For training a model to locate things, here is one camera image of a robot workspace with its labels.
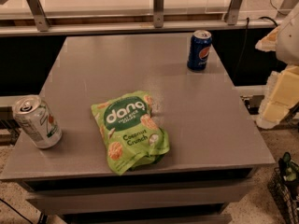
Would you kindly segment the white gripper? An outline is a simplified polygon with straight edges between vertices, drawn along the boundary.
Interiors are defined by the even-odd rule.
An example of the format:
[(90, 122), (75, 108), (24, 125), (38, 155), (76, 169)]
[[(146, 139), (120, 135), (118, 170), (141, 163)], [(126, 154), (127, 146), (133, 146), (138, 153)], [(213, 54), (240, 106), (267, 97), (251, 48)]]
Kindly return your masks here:
[(260, 39), (255, 48), (276, 51), (277, 59), (288, 65), (283, 71), (273, 71), (267, 79), (264, 98), (259, 107), (256, 124), (272, 129), (299, 103), (299, 5), (268, 35)]

